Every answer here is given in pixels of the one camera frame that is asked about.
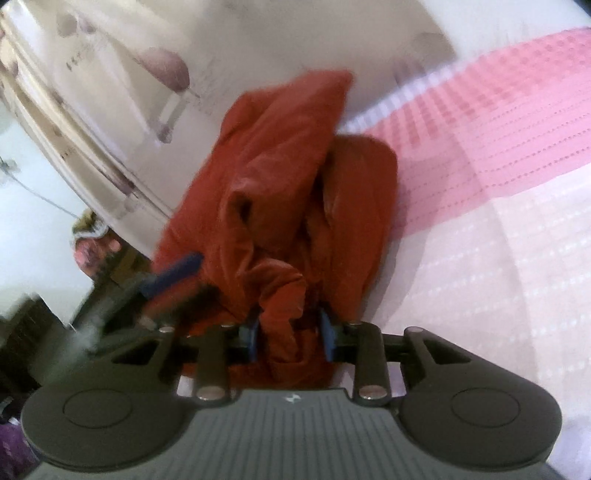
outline red garment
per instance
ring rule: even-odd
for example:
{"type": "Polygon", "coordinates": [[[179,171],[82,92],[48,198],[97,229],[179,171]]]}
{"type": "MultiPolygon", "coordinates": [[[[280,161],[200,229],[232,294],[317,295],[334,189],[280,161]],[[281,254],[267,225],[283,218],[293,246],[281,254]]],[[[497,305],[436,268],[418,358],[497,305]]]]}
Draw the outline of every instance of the red garment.
{"type": "Polygon", "coordinates": [[[259,362],[231,368],[237,387],[326,386],[333,367],[312,312],[323,300],[341,319],[357,319],[378,270],[397,162],[377,140],[335,136],[352,80],[312,72],[242,95],[160,242],[156,272],[189,252],[205,257],[199,277],[160,306],[199,284],[220,289],[216,308],[196,312],[193,334],[263,308],[259,362]]]}

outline white logo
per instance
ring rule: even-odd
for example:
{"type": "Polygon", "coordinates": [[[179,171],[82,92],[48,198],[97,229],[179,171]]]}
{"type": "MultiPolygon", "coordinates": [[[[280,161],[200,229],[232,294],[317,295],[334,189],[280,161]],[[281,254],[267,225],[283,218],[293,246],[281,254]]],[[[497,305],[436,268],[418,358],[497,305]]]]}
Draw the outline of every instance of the white logo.
{"type": "Polygon", "coordinates": [[[285,401],[288,401],[292,405],[294,403],[301,402],[301,397],[297,393],[292,393],[289,397],[284,397],[285,401]]]}

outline wall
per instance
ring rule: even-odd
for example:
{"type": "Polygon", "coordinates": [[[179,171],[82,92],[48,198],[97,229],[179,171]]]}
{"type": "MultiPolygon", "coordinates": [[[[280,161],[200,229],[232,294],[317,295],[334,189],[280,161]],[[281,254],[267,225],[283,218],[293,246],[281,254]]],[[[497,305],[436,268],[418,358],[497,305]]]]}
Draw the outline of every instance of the wall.
{"type": "MultiPolygon", "coordinates": [[[[86,207],[1,103],[0,157],[18,164],[22,183],[71,213],[86,207]]],[[[69,321],[91,287],[72,257],[73,222],[0,173],[0,315],[23,295],[38,293],[69,321]]]]}

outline pink fabric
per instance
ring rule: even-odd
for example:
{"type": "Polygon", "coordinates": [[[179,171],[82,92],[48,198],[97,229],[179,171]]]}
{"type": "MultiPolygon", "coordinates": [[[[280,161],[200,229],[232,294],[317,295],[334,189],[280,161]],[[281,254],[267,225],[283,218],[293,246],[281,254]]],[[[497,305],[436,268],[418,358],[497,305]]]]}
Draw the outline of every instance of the pink fabric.
{"type": "Polygon", "coordinates": [[[589,163],[589,85],[591,29],[566,31],[485,55],[369,128],[399,155],[395,235],[589,163]]]}

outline cable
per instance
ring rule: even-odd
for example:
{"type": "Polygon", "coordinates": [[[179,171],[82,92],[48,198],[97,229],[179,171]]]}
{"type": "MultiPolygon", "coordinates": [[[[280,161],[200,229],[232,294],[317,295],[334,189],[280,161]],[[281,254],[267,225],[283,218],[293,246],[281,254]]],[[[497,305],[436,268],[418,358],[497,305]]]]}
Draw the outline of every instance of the cable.
{"type": "Polygon", "coordinates": [[[76,215],[75,213],[72,213],[69,210],[66,210],[64,207],[59,206],[58,204],[56,204],[55,202],[52,202],[50,199],[45,198],[43,195],[38,194],[37,192],[31,190],[29,187],[27,187],[23,182],[21,182],[18,178],[16,178],[11,172],[10,170],[8,170],[8,166],[6,165],[6,163],[4,163],[3,161],[0,160],[0,171],[2,171],[3,173],[6,174],[6,176],[15,181],[16,183],[18,183],[22,188],[24,188],[27,192],[31,193],[32,195],[34,195],[35,197],[37,197],[40,200],[43,200],[44,202],[48,203],[49,205],[52,205],[53,207],[57,208],[58,210],[70,215],[72,218],[78,218],[79,216],[76,215]]]}

